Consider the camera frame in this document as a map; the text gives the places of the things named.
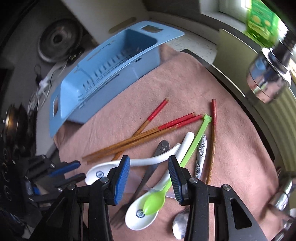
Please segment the engraved metal spoon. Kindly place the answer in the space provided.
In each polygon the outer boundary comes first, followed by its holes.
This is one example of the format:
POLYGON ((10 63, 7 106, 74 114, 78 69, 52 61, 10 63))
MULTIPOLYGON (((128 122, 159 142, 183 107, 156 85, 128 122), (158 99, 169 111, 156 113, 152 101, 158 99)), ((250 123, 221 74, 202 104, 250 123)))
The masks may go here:
MULTIPOLYGON (((201 140, 197 146, 197 158, 195 165, 194 177, 201 180, 202 170, 205 162, 207 152, 207 138, 205 134, 202 135, 201 140)), ((189 217, 189 208, 179 212, 173 221, 172 231, 173 235, 177 240, 181 240, 185 237, 186 227, 189 217)))

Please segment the blue plastic drain basket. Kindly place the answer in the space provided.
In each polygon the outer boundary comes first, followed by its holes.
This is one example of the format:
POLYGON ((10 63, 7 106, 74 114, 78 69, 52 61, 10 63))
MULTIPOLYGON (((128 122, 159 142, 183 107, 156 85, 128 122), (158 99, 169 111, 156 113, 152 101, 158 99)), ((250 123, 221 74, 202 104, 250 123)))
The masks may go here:
POLYGON ((86 123, 114 97, 160 65, 160 45, 183 35, 181 30, 142 21, 93 49, 51 95, 50 136, 66 121, 86 123))

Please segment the white ceramic soup spoon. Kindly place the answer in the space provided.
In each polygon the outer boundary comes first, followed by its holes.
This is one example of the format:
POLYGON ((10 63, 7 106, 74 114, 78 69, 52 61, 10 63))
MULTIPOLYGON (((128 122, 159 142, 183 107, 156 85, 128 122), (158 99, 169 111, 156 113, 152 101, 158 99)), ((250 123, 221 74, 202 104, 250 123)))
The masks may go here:
MULTIPOLYGON (((176 158, 179 164, 184 158, 194 138, 195 138, 195 134, 193 132, 188 132, 185 135, 182 144, 180 145, 178 151, 176 152, 176 158)), ((161 180, 159 180, 159 182, 153 187, 152 190, 138 197, 138 199, 136 199, 131 204, 131 206, 128 208, 125 215, 125 224, 129 229, 135 230, 135 231, 143 230, 154 222, 154 220, 158 215, 158 212, 155 212, 154 214, 151 214, 151 215, 145 214, 144 203, 151 194, 163 190, 166 186, 169 186, 169 183, 170 183, 170 175, 169 175, 169 171, 167 170, 163 175, 163 177, 161 178, 161 180)))

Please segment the white cutting board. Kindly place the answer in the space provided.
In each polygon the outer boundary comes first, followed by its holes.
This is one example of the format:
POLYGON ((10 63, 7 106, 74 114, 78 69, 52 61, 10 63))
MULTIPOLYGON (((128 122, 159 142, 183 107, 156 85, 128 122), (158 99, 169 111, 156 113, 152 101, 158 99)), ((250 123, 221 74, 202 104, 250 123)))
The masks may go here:
POLYGON ((142 1, 63 1, 63 4, 98 44, 149 19, 142 1))

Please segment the red wooden chopstick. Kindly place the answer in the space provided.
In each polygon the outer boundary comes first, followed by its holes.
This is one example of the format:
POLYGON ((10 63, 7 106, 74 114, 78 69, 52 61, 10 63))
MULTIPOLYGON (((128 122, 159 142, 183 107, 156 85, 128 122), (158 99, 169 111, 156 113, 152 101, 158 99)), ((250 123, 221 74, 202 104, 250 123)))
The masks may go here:
POLYGON ((190 119, 190 118, 193 118, 193 117, 195 117, 195 116, 196 116, 196 114, 195 114, 194 112, 193 112, 193 113, 189 113, 189 114, 184 115, 184 116, 182 116, 182 117, 180 117, 180 118, 177 118, 177 119, 175 119, 175 120, 169 121, 169 122, 167 122, 167 123, 165 123, 165 124, 163 124, 163 125, 161 125, 161 126, 158 126, 158 127, 152 128, 152 129, 150 129, 150 130, 148 130, 148 131, 145 131, 145 132, 143 132, 143 133, 136 134, 135 136, 132 136, 132 137, 130 137, 130 138, 127 138, 127 139, 125 139, 125 140, 123 140, 123 141, 121 141, 121 142, 118 142, 118 143, 116 143, 116 144, 113 144, 113 145, 110 145, 110 146, 108 146, 108 147, 105 147, 105 148, 103 148, 103 149, 101 149, 101 150, 98 150, 98 151, 96 151, 96 152, 93 152, 93 153, 91 153, 91 154, 88 154, 88 155, 86 155, 86 156, 83 156, 83 157, 82 157, 82 160, 87 160, 87 159, 90 159, 92 156, 94 156, 94 155, 96 155, 96 154, 103 154, 103 153, 105 153, 105 152, 107 152, 107 151, 110 151, 110 150, 113 150, 113 149, 115 149, 115 148, 121 147, 121 146, 123 146, 124 144, 128 144, 128 143, 130 143, 130 142, 132 142, 132 141, 135 141, 136 138, 143 138, 143 137, 145 137, 145 136, 151 135, 151 134, 156 133, 156 132, 158 132, 158 131, 164 130, 165 128, 172 127, 172 126, 174 126, 174 125, 176 125, 176 124, 179 124, 179 123, 181 123, 181 122, 183 122, 183 121, 186 121, 186 120, 188 120, 188 119, 190 119))
POLYGON ((130 142, 128 144, 124 144, 121 147, 118 147, 118 148, 115 148, 113 150, 107 151, 107 152, 105 152, 103 154, 96 154, 96 155, 92 156, 90 159, 83 160, 83 161, 86 161, 88 163, 91 163, 91 162, 95 162, 95 160, 97 160, 97 159, 100 159, 100 158, 103 158, 103 157, 106 157, 106 156, 117 155, 118 153, 124 152, 127 149, 130 149, 132 147, 138 146, 138 145, 140 145, 142 143, 146 143, 146 142, 148 142, 150 140, 153 140, 155 138, 158 138, 158 137, 160 137, 162 135, 165 135, 165 134, 170 133, 172 131, 175 131, 175 130, 177 130, 179 128, 182 128, 184 126, 187 126, 187 125, 189 125, 191 123, 194 123, 196 121, 199 121, 204 116, 205 116, 205 114, 203 114, 203 113, 202 114, 198 114, 195 117, 190 118, 190 119, 188 119, 186 121, 183 121, 183 122, 181 122, 179 124, 176 124, 176 125, 174 125, 172 127, 165 128, 164 130, 158 131, 156 133, 153 133, 151 135, 145 136, 143 138, 136 138, 135 141, 132 141, 132 142, 130 142))
POLYGON ((165 107, 165 105, 169 102, 168 98, 165 98, 159 106, 149 115, 149 117, 144 121, 144 123, 137 129, 137 131, 132 135, 132 137, 139 135, 148 124, 156 117, 156 115, 165 107))

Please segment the green dish soap bottle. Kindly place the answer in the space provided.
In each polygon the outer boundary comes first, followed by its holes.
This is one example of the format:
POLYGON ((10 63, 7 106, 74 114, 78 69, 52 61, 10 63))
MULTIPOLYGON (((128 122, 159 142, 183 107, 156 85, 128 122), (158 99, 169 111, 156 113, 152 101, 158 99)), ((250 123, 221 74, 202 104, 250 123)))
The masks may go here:
POLYGON ((278 40, 278 16, 262 1, 251 1, 247 11, 246 34, 262 47, 271 48, 278 40))

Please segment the green plastic spoon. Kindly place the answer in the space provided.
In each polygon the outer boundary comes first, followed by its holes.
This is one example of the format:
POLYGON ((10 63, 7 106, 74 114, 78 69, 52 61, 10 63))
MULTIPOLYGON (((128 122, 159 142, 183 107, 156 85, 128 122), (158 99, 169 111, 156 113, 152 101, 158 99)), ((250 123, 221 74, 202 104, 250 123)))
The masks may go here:
POLYGON ((204 134, 208 124, 210 124, 212 118, 209 115, 205 115, 203 118, 203 123, 194 138, 191 146, 186 152, 184 158, 182 159, 180 166, 177 166, 177 158, 175 156, 170 157, 168 161, 168 171, 170 174, 169 186, 166 186, 162 191, 155 192, 151 194, 144 203, 144 213, 147 215, 154 214, 159 211, 166 199, 166 192, 169 188, 173 187, 175 198, 179 204, 187 204, 189 198, 189 191, 187 185, 187 178, 183 169, 185 168, 187 162, 191 158, 192 154, 196 150, 202 135, 204 134))

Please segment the chrome kitchen faucet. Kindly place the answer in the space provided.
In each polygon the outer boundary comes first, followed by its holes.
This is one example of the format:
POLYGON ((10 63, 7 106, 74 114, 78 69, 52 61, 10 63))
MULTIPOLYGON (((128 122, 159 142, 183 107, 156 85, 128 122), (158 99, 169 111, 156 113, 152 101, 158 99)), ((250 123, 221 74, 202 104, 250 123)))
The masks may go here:
POLYGON ((252 61, 246 78, 251 92, 263 103, 275 100, 291 86, 289 63, 295 47, 295 34, 288 30, 272 48, 262 48, 252 61))

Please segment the steel fork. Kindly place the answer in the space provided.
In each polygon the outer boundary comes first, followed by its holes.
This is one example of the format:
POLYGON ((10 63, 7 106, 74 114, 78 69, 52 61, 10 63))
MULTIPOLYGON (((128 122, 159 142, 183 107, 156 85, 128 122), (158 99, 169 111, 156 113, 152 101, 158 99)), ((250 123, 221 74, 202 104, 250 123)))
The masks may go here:
MULTIPOLYGON (((170 149, 170 144, 167 140, 162 140, 160 141, 160 143, 158 144, 156 151, 153 155, 153 157, 159 156, 163 153, 165 153, 166 151, 168 151, 170 149)), ((159 164, 153 164, 151 166, 149 166, 149 168, 147 168, 140 184, 138 185, 135 193, 133 194, 133 196, 130 198, 130 200, 128 201, 128 203, 126 203, 125 205, 123 205, 119 211, 117 211, 116 214, 114 214, 114 216, 112 217, 110 224, 119 229, 123 226, 124 222, 125 222, 125 214, 127 212, 127 210, 129 209, 129 207, 131 206, 131 204, 137 199, 137 196, 140 194, 140 192, 142 191, 143 187, 145 186, 145 184, 147 183, 147 181, 149 180, 149 178, 152 176, 152 174, 154 173, 154 171, 156 170, 156 168, 158 167, 159 164)))

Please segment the clear plastic spoon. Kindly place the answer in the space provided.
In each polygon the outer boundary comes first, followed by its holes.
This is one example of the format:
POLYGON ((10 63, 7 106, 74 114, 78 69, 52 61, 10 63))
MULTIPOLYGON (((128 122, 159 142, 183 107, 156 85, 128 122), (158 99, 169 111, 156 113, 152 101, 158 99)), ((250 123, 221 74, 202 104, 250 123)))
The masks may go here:
MULTIPOLYGON (((155 188, 151 188, 150 190, 147 189, 147 193, 155 193, 155 192, 159 192, 159 191, 162 191, 163 189, 161 190, 157 190, 155 188)), ((171 198, 171 199, 175 199, 175 194, 172 190, 172 188, 169 188, 166 192, 166 197, 168 198, 171 198)))

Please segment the dark curved red chopstick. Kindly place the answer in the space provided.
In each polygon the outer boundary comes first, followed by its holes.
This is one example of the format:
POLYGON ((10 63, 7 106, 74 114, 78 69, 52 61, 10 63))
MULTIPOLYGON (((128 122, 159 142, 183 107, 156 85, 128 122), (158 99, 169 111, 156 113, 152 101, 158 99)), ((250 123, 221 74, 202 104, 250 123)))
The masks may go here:
POLYGON ((211 101, 211 114, 212 114, 212 127, 211 127, 211 152, 208 163, 208 175, 206 179, 206 184, 209 185, 211 183, 214 158, 215 158, 215 148, 216 148, 216 128, 217 128, 217 104, 216 99, 212 99, 211 101))

